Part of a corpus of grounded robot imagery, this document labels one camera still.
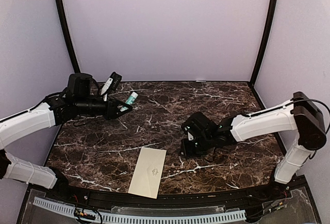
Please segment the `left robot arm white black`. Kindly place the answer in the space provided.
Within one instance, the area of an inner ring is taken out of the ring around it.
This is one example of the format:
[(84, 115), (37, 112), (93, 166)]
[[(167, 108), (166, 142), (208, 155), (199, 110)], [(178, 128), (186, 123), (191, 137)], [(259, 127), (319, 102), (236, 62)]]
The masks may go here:
[(131, 105), (109, 96), (117, 89), (121, 79), (121, 75), (112, 72), (102, 87), (97, 86), (97, 93), (91, 94), (91, 85), (96, 84), (92, 75), (71, 74), (68, 85), (61, 92), (52, 93), (36, 106), (2, 119), (1, 178), (52, 189), (61, 201), (69, 201), (73, 197), (72, 188), (58, 169), (19, 159), (6, 152), (5, 148), (27, 135), (62, 125), (79, 115), (103, 116), (106, 120), (113, 120), (129, 113), (133, 109)]

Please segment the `green white glue stick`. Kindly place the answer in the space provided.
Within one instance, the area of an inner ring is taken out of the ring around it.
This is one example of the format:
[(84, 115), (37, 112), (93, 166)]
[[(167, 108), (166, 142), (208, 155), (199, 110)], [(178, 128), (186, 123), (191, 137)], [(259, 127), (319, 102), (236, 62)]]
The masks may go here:
[[(132, 92), (125, 103), (128, 104), (128, 105), (132, 105), (135, 102), (137, 97), (138, 97), (138, 94), (136, 92)], [(128, 109), (127, 107), (123, 106), (121, 108), (121, 111), (125, 111), (127, 109)]]

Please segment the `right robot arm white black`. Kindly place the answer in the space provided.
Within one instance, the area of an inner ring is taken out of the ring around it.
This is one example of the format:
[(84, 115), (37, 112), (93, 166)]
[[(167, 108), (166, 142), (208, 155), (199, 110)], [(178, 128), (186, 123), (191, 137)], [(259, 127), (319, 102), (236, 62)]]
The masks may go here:
[(210, 149), (294, 131), (293, 144), (273, 170), (272, 182), (263, 189), (263, 196), (274, 200), (283, 192), (283, 185), (288, 184), (294, 174), (327, 142), (329, 125), (325, 124), (318, 104), (324, 103), (298, 91), (279, 105), (254, 113), (229, 116), (219, 123), (200, 111), (195, 112), (181, 125), (186, 137), (181, 141), (180, 153), (186, 158), (200, 157)]

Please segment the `cream paper envelope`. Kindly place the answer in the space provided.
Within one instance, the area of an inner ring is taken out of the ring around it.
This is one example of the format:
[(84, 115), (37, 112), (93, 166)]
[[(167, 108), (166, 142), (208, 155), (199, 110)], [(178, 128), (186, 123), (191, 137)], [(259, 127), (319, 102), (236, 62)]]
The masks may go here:
[(166, 150), (141, 148), (129, 194), (157, 199), (166, 153)]

